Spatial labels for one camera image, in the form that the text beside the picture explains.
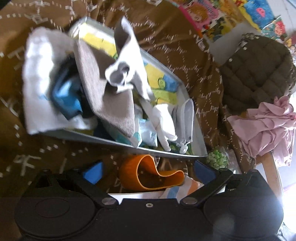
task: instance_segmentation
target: brown bedsheet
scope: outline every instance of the brown bedsheet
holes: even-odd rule
[[[20,196],[43,168],[60,172],[98,159],[106,164],[106,175],[99,186],[107,190],[118,183],[118,164],[123,159],[120,154],[108,147],[41,134],[30,136],[24,126],[21,71],[28,34],[40,26],[64,31],[86,15],[108,27],[125,15],[140,46],[185,83],[196,103],[207,147],[221,143],[238,147],[224,116],[223,84],[216,63],[206,42],[171,3],[162,0],[156,6],[151,0],[14,0],[0,11],[0,196]],[[235,151],[241,169],[248,170],[246,158],[239,149]]]

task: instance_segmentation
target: white glove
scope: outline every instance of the white glove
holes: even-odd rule
[[[165,151],[171,151],[168,140],[176,141],[178,138],[175,133],[175,126],[171,116],[174,106],[171,104],[158,104],[152,107],[148,101],[142,98],[140,98],[140,103],[152,125],[156,129],[161,146]]]

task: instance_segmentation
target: metal tray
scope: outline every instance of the metal tray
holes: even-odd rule
[[[78,39],[80,32],[83,32],[83,31],[85,32],[86,28],[88,29],[88,31],[92,31],[92,34],[95,34],[96,31],[100,32],[100,34],[102,34],[103,32],[105,34],[105,37],[108,40],[110,40],[110,42],[112,41],[114,42],[113,30],[89,17],[83,17],[80,20],[78,20],[70,28],[68,35],[71,36],[72,38]],[[167,67],[165,67],[154,57],[149,55],[146,51],[144,51],[143,49],[141,49],[140,51],[143,57],[143,61],[157,67],[166,75],[172,77],[173,79],[177,80],[180,83],[177,91],[177,99],[178,99],[178,104],[184,103],[185,100],[189,98],[189,95],[184,86],[184,83],[175,74],[173,74]],[[202,132],[200,130],[200,126],[198,124],[196,117],[194,117],[193,140],[191,143],[191,149],[194,155],[177,154],[177,153],[147,149],[142,147],[135,148],[131,145],[126,145],[123,143],[82,134],[74,130],[64,129],[64,130],[48,131],[46,132],[46,135],[57,137],[60,139],[65,139],[65,140],[99,143],[102,145],[107,145],[109,149],[115,148],[116,151],[125,152],[125,153],[150,154],[152,156],[159,156],[159,157],[187,158],[187,159],[196,159],[197,157],[207,156],[207,150],[205,147],[204,139],[203,139]]]

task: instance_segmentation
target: screw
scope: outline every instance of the screw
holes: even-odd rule
[[[153,207],[153,203],[146,203],[146,207]]]
[[[182,199],[182,202],[186,205],[194,205],[197,203],[197,200],[194,197],[185,197]]]
[[[113,205],[116,203],[116,199],[112,197],[105,197],[102,199],[102,204],[104,205]]]

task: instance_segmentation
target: quilted jacket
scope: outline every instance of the quilted jacket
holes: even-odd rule
[[[290,95],[296,71],[289,50],[267,37],[245,34],[240,48],[220,67],[223,104],[234,114]]]

